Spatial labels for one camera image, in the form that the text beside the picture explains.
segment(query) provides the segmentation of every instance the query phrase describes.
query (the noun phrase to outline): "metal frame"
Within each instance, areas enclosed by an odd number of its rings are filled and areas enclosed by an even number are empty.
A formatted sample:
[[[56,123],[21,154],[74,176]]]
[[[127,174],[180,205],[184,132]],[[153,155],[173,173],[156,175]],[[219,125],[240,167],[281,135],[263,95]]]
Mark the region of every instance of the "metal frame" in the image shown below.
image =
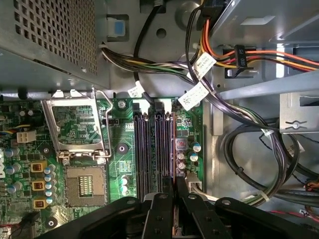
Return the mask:
[[[70,96],[65,96],[62,91],[56,91],[50,100],[41,101],[53,145],[57,151],[57,158],[62,160],[63,165],[69,165],[70,159],[74,156],[87,155],[92,157],[93,160],[96,160],[98,164],[105,164],[106,159],[112,156],[108,120],[106,120],[106,128],[108,132],[108,149],[105,149],[104,147],[99,111],[96,104],[96,92],[101,93],[110,104],[110,107],[105,112],[105,117],[108,119],[108,113],[112,110],[113,103],[104,92],[96,91],[94,88],[92,88],[91,97],[85,96],[76,90],[71,90]],[[59,141],[58,136],[60,133],[60,127],[56,124],[54,119],[53,107],[67,106],[90,106],[92,108],[95,132],[100,137],[100,141],[98,143],[76,145],[63,144]]]

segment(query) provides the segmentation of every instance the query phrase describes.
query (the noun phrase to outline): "black cable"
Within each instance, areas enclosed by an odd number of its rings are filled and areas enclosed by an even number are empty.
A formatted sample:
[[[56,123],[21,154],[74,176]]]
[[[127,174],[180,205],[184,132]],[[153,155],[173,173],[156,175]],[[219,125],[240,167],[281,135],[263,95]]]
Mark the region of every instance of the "black cable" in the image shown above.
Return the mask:
[[[153,22],[157,12],[159,11],[159,9],[161,7],[162,7],[161,5],[153,7],[150,15],[146,19],[146,22],[145,22],[145,24],[140,32],[140,35],[138,37],[137,42],[135,44],[134,53],[133,53],[134,57],[139,56],[139,51],[140,51],[140,47],[141,47],[141,44],[143,42],[143,39],[144,39],[146,33],[148,32],[148,30],[151,26],[151,23]],[[133,75],[134,75],[135,82],[140,80],[139,74],[137,72],[134,72]],[[154,105],[154,99],[152,97],[150,97],[150,95],[147,92],[143,92],[142,96],[145,98],[145,100],[147,100],[148,103],[150,103],[151,105]]]

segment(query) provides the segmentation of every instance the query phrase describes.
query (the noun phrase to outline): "power supply vent grille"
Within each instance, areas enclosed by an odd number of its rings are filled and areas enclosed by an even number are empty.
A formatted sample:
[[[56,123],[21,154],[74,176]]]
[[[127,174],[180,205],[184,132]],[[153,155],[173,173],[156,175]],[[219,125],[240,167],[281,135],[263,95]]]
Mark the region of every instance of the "power supply vent grille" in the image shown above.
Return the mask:
[[[15,31],[97,75],[94,0],[13,0]]]

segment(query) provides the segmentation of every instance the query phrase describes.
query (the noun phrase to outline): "white cable tag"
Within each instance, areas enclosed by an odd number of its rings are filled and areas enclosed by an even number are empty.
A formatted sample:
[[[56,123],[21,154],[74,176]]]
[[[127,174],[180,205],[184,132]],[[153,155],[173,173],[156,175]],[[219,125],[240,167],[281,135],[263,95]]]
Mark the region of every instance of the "white cable tag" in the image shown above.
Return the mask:
[[[142,87],[140,81],[135,82],[136,86],[129,89],[128,93],[131,98],[142,98],[142,93],[145,92],[144,88]]]
[[[196,77],[199,80],[203,78],[216,62],[217,61],[211,55],[204,52],[192,67]]]
[[[297,140],[298,142],[298,145],[299,145],[299,152],[300,153],[303,153],[305,152],[305,148],[299,143],[299,141]],[[294,148],[294,145],[290,145],[287,147],[287,151],[288,153],[293,157],[294,156],[294,152],[295,152],[295,148]]]
[[[203,86],[201,82],[198,82],[196,86],[191,88],[186,94],[181,96],[178,101],[184,107],[185,110],[190,110],[196,104],[201,102],[208,95],[209,91]]]
[[[259,191],[258,194],[262,196],[266,200],[266,202],[270,201],[269,197],[263,191]]]
[[[142,98],[142,93],[137,86],[129,89],[128,93],[129,93],[131,98]]]

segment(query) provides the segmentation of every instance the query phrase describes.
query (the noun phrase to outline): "white label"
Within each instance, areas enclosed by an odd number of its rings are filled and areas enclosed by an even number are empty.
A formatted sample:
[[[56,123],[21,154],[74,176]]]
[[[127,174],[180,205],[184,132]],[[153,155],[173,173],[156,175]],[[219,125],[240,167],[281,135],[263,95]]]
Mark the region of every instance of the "white label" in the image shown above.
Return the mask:
[[[128,90],[128,93],[131,98],[142,98],[142,93],[139,89],[139,87],[135,86]]]
[[[209,91],[203,86],[203,84],[198,82],[196,86],[181,96],[178,101],[184,109],[188,111],[204,99],[208,93]]]
[[[304,149],[304,147],[302,147],[302,145],[299,143],[299,141],[297,141],[298,142],[298,145],[299,145],[299,151],[300,151],[300,153],[303,153],[303,152],[305,152],[305,149]],[[289,152],[289,154],[293,157],[294,156],[294,145],[292,144],[292,145],[290,145],[288,148],[287,148],[287,151]]]
[[[216,62],[217,61],[211,55],[204,52],[192,67],[196,77],[199,80],[203,78]]]

